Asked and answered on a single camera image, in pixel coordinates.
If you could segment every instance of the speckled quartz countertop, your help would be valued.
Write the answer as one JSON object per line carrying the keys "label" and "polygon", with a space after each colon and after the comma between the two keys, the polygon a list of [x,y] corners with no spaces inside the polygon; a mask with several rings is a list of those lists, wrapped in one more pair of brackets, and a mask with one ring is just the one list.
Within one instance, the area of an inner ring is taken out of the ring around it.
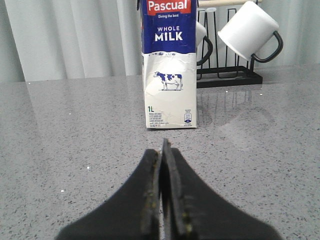
{"label": "speckled quartz countertop", "polygon": [[284,240],[320,239],[320,65],[197,90],[198,128],[147,130],[141,76],[0,84],[0,239],[53,239],[163,138]]}

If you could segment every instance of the curtain fold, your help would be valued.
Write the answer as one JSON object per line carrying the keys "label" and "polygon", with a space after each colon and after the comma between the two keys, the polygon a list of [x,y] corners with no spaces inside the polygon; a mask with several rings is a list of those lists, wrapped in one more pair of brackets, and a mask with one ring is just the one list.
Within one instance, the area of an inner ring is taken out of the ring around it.
{"label": "curtain fold", "polygon": [[[256,66],[320,62],[320,1],[264,0],[260,6],[279,23],[284,48]],[[0,0],[0,11],[0,82],[141,74],[136,0]],[[270,40],[258,55],[276,47]]]}

